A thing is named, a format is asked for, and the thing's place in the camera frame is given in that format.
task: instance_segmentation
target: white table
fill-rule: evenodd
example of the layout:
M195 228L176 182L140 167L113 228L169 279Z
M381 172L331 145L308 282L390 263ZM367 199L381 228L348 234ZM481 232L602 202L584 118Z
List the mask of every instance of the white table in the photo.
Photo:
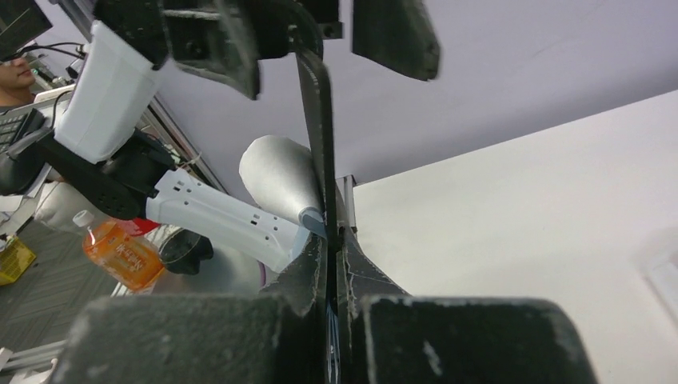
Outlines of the white table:
M643 266L678 253L678 92L354 190L365 253L415 295L547 298L601 383L678 382Z

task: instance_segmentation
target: computer monitor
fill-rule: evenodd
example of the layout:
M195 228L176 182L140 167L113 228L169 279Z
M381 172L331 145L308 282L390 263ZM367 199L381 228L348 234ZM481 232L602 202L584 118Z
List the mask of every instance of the computer monitor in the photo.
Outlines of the computer monitor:
M0 0L0 60L51 27L35 0Z

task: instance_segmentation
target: yellow box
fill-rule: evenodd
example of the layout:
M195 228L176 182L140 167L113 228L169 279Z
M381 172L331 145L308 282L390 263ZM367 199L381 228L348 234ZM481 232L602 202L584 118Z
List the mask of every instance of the yellow box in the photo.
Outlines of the yellow box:
M35 254L18 238L13 238L0 252L0 286L16 282L35 260Z

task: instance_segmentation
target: orange bottle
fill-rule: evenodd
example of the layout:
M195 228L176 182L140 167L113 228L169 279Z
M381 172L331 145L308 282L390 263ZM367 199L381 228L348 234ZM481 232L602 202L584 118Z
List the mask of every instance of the orange bottle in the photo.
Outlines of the orange bottle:
M87 257L130 290L145 289L165 270L153 244L129 236L114 220L96 226L94 215L83 210L73 222L87 229L82 240Z

